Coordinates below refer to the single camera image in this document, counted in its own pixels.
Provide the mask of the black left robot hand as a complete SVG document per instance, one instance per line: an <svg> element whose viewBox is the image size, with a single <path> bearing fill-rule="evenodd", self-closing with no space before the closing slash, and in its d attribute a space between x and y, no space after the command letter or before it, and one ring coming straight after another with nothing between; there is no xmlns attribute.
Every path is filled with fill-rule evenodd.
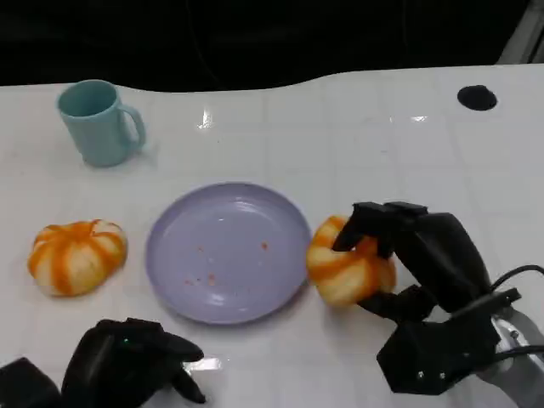
<svg viewBox="0 0 544 408"><path fill-rule="evenodd" d="M140 407L173 388L186 400L207 399L184 369L203 351L193 342L148 320L101 320L82 336L62 387L63 407Z"/></svg>

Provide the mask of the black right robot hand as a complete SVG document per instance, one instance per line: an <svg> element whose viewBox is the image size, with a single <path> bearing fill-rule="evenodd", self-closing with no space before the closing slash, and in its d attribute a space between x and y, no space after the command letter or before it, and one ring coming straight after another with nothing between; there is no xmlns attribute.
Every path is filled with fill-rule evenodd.
<svg viewBox="0 0 544 408"><path fill-rule="evenodd" d="M358 302L363 309L396 323L422 321L436 305L452 314L491 293L485 263L454 215L402 201L353 208L332 250L347 252L375 238L377 257L396 256L418 282L398 294L380 289Z"/></svg>

